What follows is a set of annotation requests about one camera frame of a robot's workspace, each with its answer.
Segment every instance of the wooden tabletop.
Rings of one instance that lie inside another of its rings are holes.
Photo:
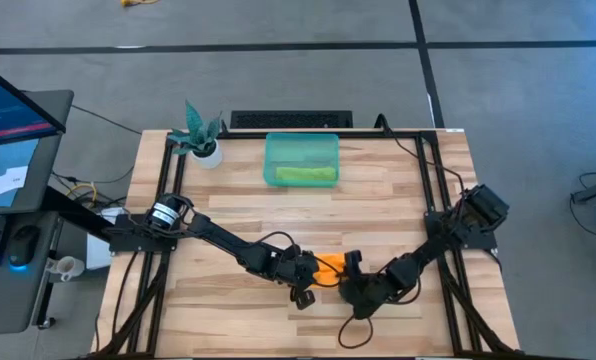
[[[144,212],[154,201],[166,133],[143,133],[127,198],[133,213]],[[444,165],[459,172],[468,187],[475,185],[465,134],[439,130],[438,139]],[[413,140],[401,143],[415,152]],[[376,271],[426,240],[418,162],[393,139],[341,139],[340,182],[333,189],[269,187],[262,177],[264,140],[221,140],[220,144],[224,160],[215,169],[201,169],[188,157],[181,194],[191,198],[198,211],[247,241],[283,230],[316,254],[361,250],[361,268]],[[174,156],[168,191],[176,161]],[[433,167],[429,171],[435,179]],[[455,202],[458,182],[451,174],[447,182]],[[438,197],[435,181],[434,189]],[[286,241],[279,237],[270,243],[284,248]],[[130,257],[118,255],[111,265],[99,318],[103,345],[110,338]],[[517,348],[497,264],[482,251],[464,251],[464,257],[474,305],[500,338]],[[118,327],[134,306],[141,266],[139,254],[124,290]],[[372,318],[373,340],[346,350],[338,345],[337,334],[352,309],[336,290],[315,290],[316,303],[299,311],[289,301],[287,287],[245,273],[230,255],[201,240],[180,240],[171,257],[156,356],[451,355],[435,262],[426,267],[421,280],[422,293],[416,302],[381,307]],[[458,306],[457,310],[463,347],[468,349],[464,316]],[[151,310],[145,314],[139,350],[145,348]],[[365,321],[352,321],[343,341],[362,341],[367,331]]]

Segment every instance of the computer screen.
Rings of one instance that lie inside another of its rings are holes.
[[[0,77],[0,144],[54,135],[64,126]]]

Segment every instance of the floor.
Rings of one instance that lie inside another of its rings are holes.
[[[440,44],[425,47],[422,63],[407,45],[416,41],[411,2],[162,0],[123,9],[110,0],[0,0],[0,74],[21,89],[72,89],[77,105],[139,130],[183,127],[184,99],[226,119],[231,110],[348,109],[357,127],[383,112],[392,126],[464,128],[480,181],[511,205],[497,238],[522,348],[596,359],[596,237],[568,208],[578,175],[596,171],[596,1],[419,0],[426,41]],[[486,46],[469,49],[475,42]],[[202,49],[211,44],[227,47]],[[143,45],[156,47],[114,48]],[[113,179],[133,163],[138,140],[73,110],[55,171]],[[100,188],[122,196],[128,181]],[[596,230],[596,201],[575,210]],[[0,335],[0,359],[86,353],[103,289],[102,280],[57,286],[57,325]]]

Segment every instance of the green container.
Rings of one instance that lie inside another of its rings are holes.
[[[273,186],[333,187],[340,164],[338,136],[269,133],[263,176]]]

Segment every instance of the potted plant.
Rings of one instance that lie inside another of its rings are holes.
[[[180,144],[179,148],[174,149],[174,154],[184,155],[191,151],[200,166],[205,169],[215,168],[222,162],[222,151],[216,140],[220,133],[220,115],[205,124],[189,101],[185,100],[185,105],[189,132],[171,129],[173,134],[168,136],[169,139]]]

